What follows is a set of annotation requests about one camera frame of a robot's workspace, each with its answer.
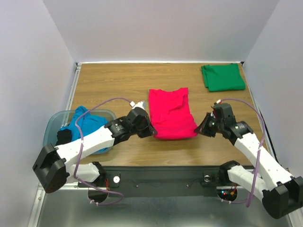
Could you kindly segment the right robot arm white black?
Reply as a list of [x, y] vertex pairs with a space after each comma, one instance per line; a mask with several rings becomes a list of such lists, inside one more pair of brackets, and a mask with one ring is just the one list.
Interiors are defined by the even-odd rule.
[[195, 133], [215, 137], [221, 134], [254, 166], [246, 170], [240, 163], [229, 161], [219, 167], [218, 180], [222, 184], [235, 183], [249, 192], [245, 203], [249, 206], [258, 198], [266, 212], [279, 219], [303, 206], [303, 178], [294, 177], [264, 148], [253, 129], [244, 121], [238, 122], [226, 99], [217, 100]]

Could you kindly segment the red t shirt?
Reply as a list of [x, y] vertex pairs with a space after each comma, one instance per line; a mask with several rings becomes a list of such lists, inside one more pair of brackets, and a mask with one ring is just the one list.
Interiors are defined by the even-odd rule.
[[149, 90], [151, 124], [157, 131], [154, 136], [160, 140], [181, 140], [195, 137], [197, 128], [190, 112], [188, 88], [174, 91]]

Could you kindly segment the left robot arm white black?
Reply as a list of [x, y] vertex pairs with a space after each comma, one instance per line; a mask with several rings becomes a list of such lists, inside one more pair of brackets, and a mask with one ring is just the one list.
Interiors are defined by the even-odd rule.
[[145, 138], [156, 133], [147, 112], [134, 107], [127, 116], [112, 120], [78, 140], [56, 147], [51, 144], [44, 146], [33, 165], [33, 171], [45, 192], [53, 193], [62, 188], [68, 178], [81, 180], [77, 171], [82, 158], [127, 141], [132, 135]]

